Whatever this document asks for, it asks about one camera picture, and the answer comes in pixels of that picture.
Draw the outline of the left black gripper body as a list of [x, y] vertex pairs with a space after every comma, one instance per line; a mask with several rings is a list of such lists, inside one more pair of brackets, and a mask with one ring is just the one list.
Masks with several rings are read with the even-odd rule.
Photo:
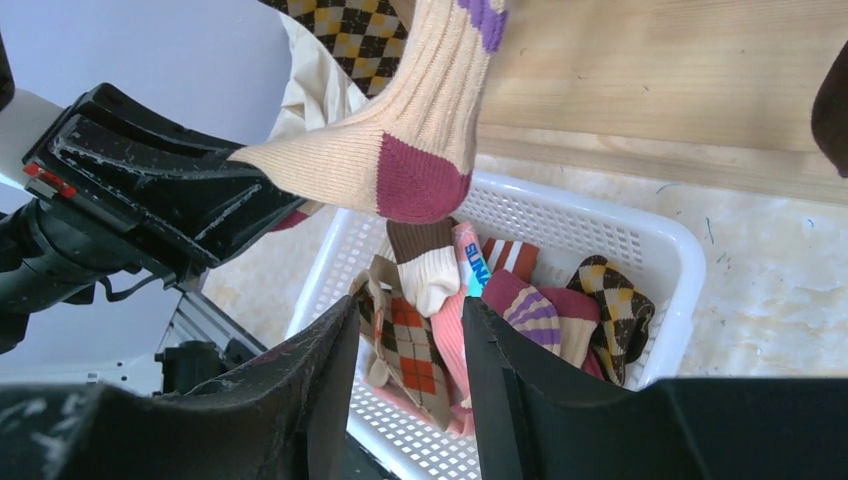
[[130, 115], [150, 116], [113, 86], [98, 86], [73, 105], [55, 104], [23, 89], [5, 94], [1, 110], [1, 181], [33, 198], [1, 216], [1, 351], [26, 336], [32, 314], [59, 303], [90, 305], [97, 284], [110, 302], [132, 289], [114, 292], [109, 277], [119, 271], [149, 271], [170, 288], [199, 274], [191, 257], [118, 212], [107, 190], [92, 184], [59, 160], [65, 136], [108, 116], [108, 125]]

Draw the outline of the cream sock brown toe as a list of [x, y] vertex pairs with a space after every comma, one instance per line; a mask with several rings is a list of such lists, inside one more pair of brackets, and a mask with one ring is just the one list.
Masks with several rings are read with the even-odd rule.
[[401, 291], [425, 318], [438, 313], [445, 301], [460, 290], [453, 226], [450, 217], [422, 225], [386, 222]]

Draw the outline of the brown yellow argyle sock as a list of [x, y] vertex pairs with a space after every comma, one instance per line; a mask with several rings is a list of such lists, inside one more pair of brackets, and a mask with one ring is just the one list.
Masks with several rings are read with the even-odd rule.
[[590, 337], [589, 352], [606, 380], [624, 386], [626, 366], [639, 360], [649, 340], [654, 303], [602, 255], [584, 259], [567, 287], [599, 306], [600, 321]]

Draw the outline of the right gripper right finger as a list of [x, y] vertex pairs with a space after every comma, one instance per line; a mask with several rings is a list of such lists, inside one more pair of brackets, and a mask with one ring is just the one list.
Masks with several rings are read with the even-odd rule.
[[674, 378], [632, 392], [463, 312], [486, 479], [843, 479], [847, 383]]

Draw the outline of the grey sock with red stripes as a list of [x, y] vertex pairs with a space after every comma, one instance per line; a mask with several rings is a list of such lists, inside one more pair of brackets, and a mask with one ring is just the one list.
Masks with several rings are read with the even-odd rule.
[[482, 253], [491, 273], [506, 270], [529, 283], [540, 249], [526, 242], [489, 238], [483, 245]]

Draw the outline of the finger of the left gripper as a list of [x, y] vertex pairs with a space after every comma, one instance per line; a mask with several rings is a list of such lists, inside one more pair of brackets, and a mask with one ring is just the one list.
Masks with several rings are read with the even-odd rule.
[[70, 144], [97, 164], [155, 178], [252, 176], [251, 166], [227, 160], [237, 143], [187, 129], [109, 83], [83, 94], [66, 114]]
[[228, 160], [238, 147], [178, 125], [150, 129], [85, 115], [71, 116], [49, 140], [71, 172], [209, 268], [239, 256], [305, 202], [258, 168]]

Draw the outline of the cream argyle sock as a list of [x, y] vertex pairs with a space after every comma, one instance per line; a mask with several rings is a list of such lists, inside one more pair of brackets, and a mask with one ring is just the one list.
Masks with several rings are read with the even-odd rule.
[[396, 264], [380, 255], [350, 286], [360, 336], [368, 346], [364, 380], [375, 393], [424, 422], [450, 429], [447, 367], [428, 319], [404, 298]]

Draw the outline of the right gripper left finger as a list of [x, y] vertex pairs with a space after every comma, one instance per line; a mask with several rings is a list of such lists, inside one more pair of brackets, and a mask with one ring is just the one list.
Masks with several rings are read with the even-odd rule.
[[1, 391], [5, 479], [338, 479], [358, 345], [340, 298], [278, 346], [183, 395], [109, 384]]

